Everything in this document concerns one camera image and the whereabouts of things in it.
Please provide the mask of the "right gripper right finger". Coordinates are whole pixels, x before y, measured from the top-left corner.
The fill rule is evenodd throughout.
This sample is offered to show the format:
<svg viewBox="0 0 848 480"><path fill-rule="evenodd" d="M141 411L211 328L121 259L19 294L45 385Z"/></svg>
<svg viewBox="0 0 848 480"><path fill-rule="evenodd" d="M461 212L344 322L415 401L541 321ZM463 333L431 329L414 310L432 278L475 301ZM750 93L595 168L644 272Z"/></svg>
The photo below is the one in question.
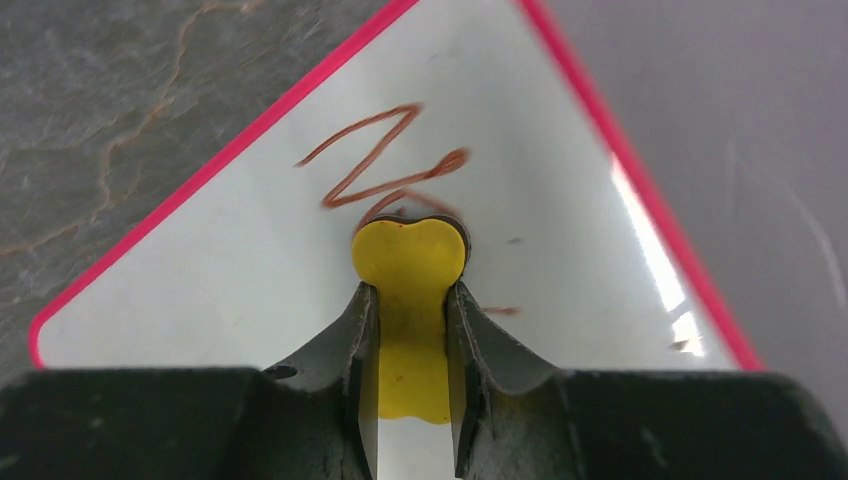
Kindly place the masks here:
<svg viewBox="0 0 848 480"><path fill-rule="evenodd" d="M567 378L491 320L463 282L445 301L454 470L461 479L574 479Z"/></svg>

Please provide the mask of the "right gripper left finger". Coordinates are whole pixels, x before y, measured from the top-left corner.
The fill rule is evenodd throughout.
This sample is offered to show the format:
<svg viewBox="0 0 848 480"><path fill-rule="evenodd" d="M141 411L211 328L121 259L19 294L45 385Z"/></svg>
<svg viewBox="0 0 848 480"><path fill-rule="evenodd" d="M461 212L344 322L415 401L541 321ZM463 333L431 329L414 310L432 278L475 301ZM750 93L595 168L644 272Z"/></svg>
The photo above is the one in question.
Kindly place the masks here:
<svg viewBox="0 0 848 480"><path fill-rule="evenodd" d="M376 478L377 310L360 283L335 321L264 369L274 388L251 441L256 478Z"/></svg>

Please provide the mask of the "yellow bone-shaped eraser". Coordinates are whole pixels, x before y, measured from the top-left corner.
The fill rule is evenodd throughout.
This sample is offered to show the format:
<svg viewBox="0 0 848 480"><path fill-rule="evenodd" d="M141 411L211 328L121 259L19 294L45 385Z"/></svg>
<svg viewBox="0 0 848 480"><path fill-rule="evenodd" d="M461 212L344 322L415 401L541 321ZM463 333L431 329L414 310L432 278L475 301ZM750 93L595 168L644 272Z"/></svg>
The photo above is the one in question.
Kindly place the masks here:
<svg viewBox="0 0 848 480"><path fill-rule="evenodd" d="M442 217L376 219L354 236L352 261L378 297L379 417L448 423L444 304L465 269L460 229Z"/></svg>

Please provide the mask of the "pink-framed whiteboard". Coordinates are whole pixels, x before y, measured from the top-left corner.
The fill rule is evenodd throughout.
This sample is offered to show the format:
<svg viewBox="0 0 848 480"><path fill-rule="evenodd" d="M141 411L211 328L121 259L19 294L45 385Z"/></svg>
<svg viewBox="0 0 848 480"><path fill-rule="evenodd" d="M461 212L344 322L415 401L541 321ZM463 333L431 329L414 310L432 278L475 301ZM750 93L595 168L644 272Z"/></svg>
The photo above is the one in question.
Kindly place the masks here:
<svg viewBox="0 0 848 480"><path fill-rule="evenodd" d="M348 188L415 185L469 226L465 279L508 332L560 366L727 369L748 347L712 319L570 85L534 1L393 1L35 319L32 354L69 366L268 366L326 326L355 283L371 198L319 200L422 106Z"/></svg>

